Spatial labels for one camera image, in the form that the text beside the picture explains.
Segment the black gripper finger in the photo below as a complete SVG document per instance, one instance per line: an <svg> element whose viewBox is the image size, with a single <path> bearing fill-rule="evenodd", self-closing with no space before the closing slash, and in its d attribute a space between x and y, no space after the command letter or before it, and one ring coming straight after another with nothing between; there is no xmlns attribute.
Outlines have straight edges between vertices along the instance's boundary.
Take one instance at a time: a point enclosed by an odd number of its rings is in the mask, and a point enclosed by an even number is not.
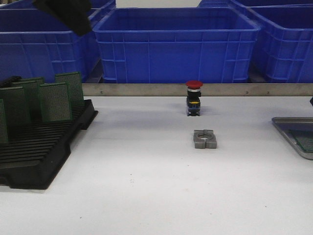
<svg viewBox="0 0 313 235"><path fill-rule="evenodd" d="M78 36L92 31L87 16L92 8L89 0L33 0L32 4L38 10L60 20Z"/></svg>

